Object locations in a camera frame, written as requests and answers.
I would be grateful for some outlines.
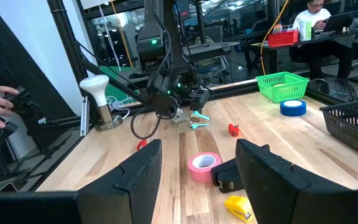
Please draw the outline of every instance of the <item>wooden table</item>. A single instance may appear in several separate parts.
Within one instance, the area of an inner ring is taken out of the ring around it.
[[[191,130],[188,123],[162,121],[153,138],[162,139],[162,174],[153,223],[243,223],[229,213],[224,201],[230,195],[246,196],[245,190],[222,194],[212,184],[197,184],[187,173],[188,159],[199,152],[215,152],[223,161],[234,158],[237,138],[227,132],[228,124],[239,124],[238,138],[258,145],[269,144],[271,151],[316,174],[358,189],[358,153],[334,139],[326,130],[319,108],[304,99],[308,112],[302,117],[285,117],[279,104],[258,93],[210,101],[203,113],[211,117],[208,127]],[[154,113],[135,121],[139,134],[155,126]],[[45,190],[77,190],[101,177],[135,153],[137,140],[130,119],[105,132],[94,129],[39,187]]]

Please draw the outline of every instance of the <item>yellow stapler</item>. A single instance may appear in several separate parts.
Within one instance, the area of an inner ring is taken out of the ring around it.
[[[229,212],[233,213],[246,223],[248,223],[253,217],[251,214],[251,203],[246,197],[232,195],[224,202],[224,206]]]

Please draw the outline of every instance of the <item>green basket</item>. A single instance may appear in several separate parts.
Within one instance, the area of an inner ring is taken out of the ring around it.
[[[309,82],[307,78],[289,72],[264,75],[256,80],[260,92],[274,103],[303,98]]]

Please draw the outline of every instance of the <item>white cable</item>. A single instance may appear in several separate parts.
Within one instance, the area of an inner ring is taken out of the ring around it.
[[[118,65],[118,70],[121,71],[121,66],[120,66],[120,64],[119,64],[116,51],[114,50],[114,47],[113,47],[113,45],[112,45],[112,40],[111,40],[111,37],[110,37],[110,32],[109,32],[109,29],[107,28],[107,21],[106,21],[106,18],[105,18],[105,16],[104,16],[102,7],[100,6],[99,0],[98,0],[98,6],[99,6],[100,14],[101,14],[101,16],[102,16],[102,20],[103,20],[103,23],[104,23],[104,27],[106,28],[107,38],[108,38],[108,40],[109,40],[110,47],[112,48],[112,52],[114,53],[114,56],[115,56],[115,58],[116,58],[116,62],[117,62],[117,65]]]
[[[122,117],[122,119],[125,119],[129,116],[129,113],[131,111],[128,108],[121,108],[122,106],[124,106],[123,102],[128,100],[128,98],[126,98],[125,100],[122,100],[122,101],[118,101],[115,96],[108,96],[108,97],[106,97],[106,100],[107,100],[108,105],[110,106],[111,111],[113,111],[113,110],[128,111],[127,114]]]

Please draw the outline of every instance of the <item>red object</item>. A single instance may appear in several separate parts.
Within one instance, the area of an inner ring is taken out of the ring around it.
[[[144,140],[141,140],[139,142],[139,144],[136,146],[136,150],[139,151],[140,149],[142,149],[143,147],[145,147],[147,145],[147,140],[144,139]]]
[[[277,34],[270,34],[267,40],[269,47],[281,47],[298,43],[299,31],[293,30],[288,32],[281,32]]]
[[[233,137],[239,135],[239,125],[233,126],[233,124],[229,124],[229,134]]]

